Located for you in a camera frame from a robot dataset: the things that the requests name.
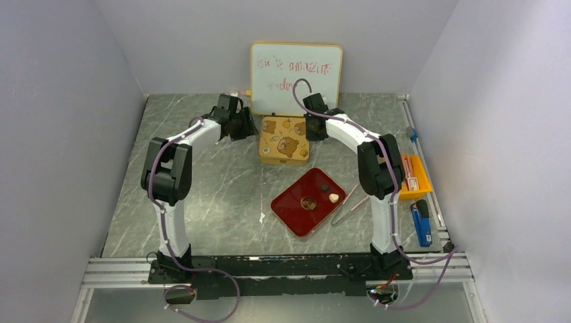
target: whiteboard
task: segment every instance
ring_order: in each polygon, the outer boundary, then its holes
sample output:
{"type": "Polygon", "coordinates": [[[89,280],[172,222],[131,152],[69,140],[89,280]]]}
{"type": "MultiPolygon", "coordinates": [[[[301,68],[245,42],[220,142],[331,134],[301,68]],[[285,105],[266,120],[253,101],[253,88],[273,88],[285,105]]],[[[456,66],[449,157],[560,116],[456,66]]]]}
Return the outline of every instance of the whiteboard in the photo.
{"type": "MultiPolygon", "coordinates": [[[[337,107],[343,49],[337,45],[282,44],[255,42],[250,49],[251,104],[255,114],[302,116],[294,100],[293,84],[301,77],[311,84],[313,93],[327,98],[330,109],[337,107]]],[[[300,82],[296,93],[300,101],[310,94],[300,82]]]]}

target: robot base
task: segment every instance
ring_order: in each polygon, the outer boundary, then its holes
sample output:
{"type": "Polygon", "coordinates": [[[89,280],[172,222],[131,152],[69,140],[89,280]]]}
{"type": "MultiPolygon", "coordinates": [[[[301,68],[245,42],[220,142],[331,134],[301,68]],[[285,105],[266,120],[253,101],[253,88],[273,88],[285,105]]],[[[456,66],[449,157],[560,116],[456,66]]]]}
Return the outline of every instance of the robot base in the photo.
{"type": "MultiPolygon", "coordinates": [[[[193,268],[218,268],[230,273],[238,280],[243,296],[284,293],[363,296],[366,281],[386,281],[393,273],[397,274],[395,280],[413,278],[409,261],[397,250],[380,255],[371,248],[371,253],[193,256],[191,263],[193,268]]],[[[198,299],[236,295],[232,282],[221,274],[184,272],[176,265],[170,267],[165,260],[172,262],[168,257],[163,257],[161,264],[158,259],[152,262],[150,284],[192,283],[199,291],[198,299]]]]}

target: blue lighter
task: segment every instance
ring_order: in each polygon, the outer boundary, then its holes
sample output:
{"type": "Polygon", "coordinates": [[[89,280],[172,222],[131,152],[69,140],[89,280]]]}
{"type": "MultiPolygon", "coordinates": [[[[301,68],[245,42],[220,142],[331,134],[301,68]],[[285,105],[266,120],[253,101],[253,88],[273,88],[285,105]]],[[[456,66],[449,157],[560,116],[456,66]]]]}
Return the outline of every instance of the blue lighter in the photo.
{"type": "Polygon", "coordinates": [[[428,204],[425,200],[418,200],[411,205],[411,212],[418,243],[421,247],[430,247],[432,245],[432,232],[430,231],[428,204]]]}

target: red tray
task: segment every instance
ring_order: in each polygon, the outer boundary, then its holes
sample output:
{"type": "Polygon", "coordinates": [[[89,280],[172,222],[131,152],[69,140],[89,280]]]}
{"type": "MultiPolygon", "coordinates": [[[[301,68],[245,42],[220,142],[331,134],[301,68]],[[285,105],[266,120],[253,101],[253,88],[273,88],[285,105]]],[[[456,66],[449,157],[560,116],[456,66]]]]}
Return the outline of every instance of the red tray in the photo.
{"type": "Polygon", "coordinates": [[[345,191],[318,168],[312,168],[271,201],[271,209],[296,236],[307,236],[345,200],[345,191]],[[329,186],[327,191],[322,185],[329,186]],[[332,203],[330,194],[339,195],[332,203]]]}

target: floor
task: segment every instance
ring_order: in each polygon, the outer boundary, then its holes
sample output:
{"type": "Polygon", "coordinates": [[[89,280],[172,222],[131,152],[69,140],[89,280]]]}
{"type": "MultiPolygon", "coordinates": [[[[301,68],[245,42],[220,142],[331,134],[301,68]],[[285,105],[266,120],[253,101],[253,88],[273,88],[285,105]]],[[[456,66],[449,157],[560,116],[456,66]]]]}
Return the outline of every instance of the floor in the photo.
{"type": "MultiPolygon", "coordinates": [[[[157,217],[140,177],[149,140],[169,137],[188,127],[195,116],[208,113],[217,94],[151,95],[141,120],[121,195],[109,229],[103,257],[145,256],[159,245],[157,217]]],[[[394,94],[341,94],[339,107],[357,123],[376,133],[396,136],[401,153],[413,153],[405,134],[405,117],[394,94]]],[[[261,116],[255,117],[261,128],[261,116]]],[[[309,169],[320,168],[346,192],[358,183],[355,154],[334,139],[310,143],[306,166],[262,164],[259,138],[231,142],[223,139],[193,161],[193,183],[184,200],[187,234],[195,255],[269,255],[367,252],[372,237],[370,205],[364,203],[333,227],[326,219],[306,238],[295,236],[271,211],[271,201],[309,169]]],[[[348,200],[351,207],[365,197],[359,187],[348,200]]],[[[399,229],[406,252],[438,252],[434,215],[430,214],[434,243],[421,248],[409,206],[399,203],[399,229]]]]}

